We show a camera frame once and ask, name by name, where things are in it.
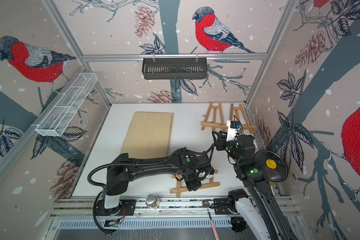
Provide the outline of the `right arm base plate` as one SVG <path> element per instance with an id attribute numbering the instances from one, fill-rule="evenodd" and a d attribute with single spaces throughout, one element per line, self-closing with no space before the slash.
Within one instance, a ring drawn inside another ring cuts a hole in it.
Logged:
<path id="1" fill-rule="evenodd" d="M 233 212 L 225 198 L 213 199 L 213 209 L 216 215 L 237 215 L 238 213 Z"/>

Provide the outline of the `wooden easel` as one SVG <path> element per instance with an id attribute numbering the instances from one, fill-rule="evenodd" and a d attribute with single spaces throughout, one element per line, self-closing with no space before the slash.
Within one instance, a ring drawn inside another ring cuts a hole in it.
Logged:
<path id="1" fill-rule="evenodd" d="M 239 120 L 242 123 L 244 129 L 248 130 L 250 134 L 255 133 L 256 126 L 250 123 L 247 112 L 242 104 L 239 104 L 238 106 L 231 104 L 229 120 L 232 121 L 234 119 Z"/>
<path id="2" fill-rule="evenodd" d="M 184 185 L 185 180 L 181 174 L 172 175 L 172 179 L 176 180 L 176 187 L 171 189 L 170 194 L 176 195 L 177 198 L 181 197 L 182 193 L 190 192 L 186 185 Z M 198 190 L 216 188 L 219 187 L 221 183 L 215 182 L 214 175 L 208 176 L 205 180 L 202 181 L 202 185 Z"/>
<path id="3" fill-rule="evenodd" d="M 212 131 L 220 129 L 226 132 L 228 130 L 221 103 L 209 104 L 205 119 L 201 122 L 201 130 L 204 131 L 206 128 L 211 128 Z"/>

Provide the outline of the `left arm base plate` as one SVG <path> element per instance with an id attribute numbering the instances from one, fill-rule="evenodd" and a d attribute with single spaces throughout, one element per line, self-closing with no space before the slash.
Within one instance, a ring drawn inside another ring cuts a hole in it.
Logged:
<path id="1" fill-rule="evenodd" d="M 121 200 L 119 206 L 112 209 L 105 209 L 105 199 L 98 200 L 93 207 L 96 217 L 107 216 L 132 216 L 135 211 L 135 200 Z"/>

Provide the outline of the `plywood board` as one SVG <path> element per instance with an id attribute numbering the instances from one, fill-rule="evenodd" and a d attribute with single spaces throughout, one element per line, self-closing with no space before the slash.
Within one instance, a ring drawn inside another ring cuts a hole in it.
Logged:
<path id="1" fill-rule="evenodd" d="M 136 112 L 120 153 L 136 159 L 168 156 L 173 118 L 174 113 Z"/>

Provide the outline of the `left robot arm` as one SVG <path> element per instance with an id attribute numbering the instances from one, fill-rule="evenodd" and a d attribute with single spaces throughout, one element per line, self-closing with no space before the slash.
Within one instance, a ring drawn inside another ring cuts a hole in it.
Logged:
<path id="1" fill-rule="evenodd" d="M 168 157 L 155 159 L 136 159 L 127 153 L 121 154 L 107 165 L 104 208 L 119 209 L 120 196 L 127 191 L 129 182 L 143 177 L 180 175 L 179 180 L 185 181 L 187 190 L 196 191 L 201 187 L 201 181 L 215 172 L 212 155 L 213 146 L 201 153 L 180 148 Z"/>

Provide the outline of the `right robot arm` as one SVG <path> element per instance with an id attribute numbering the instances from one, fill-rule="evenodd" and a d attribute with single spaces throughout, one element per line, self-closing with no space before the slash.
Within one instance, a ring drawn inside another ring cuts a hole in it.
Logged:
<path id="1" fill-rule="evenodd" d="M 238 135 L 232 140 L 223 131 L 213 131 L 217 151 L 225 151 L 244 189 L 228 193 L 229 210 L 239 214 L 258 240 L 295 240 L 289 222 L 272 193 L 270 182 L 282 182 L 288 176 L 285 161 L 276 153 L 256 151 L 254 136 Z"/>

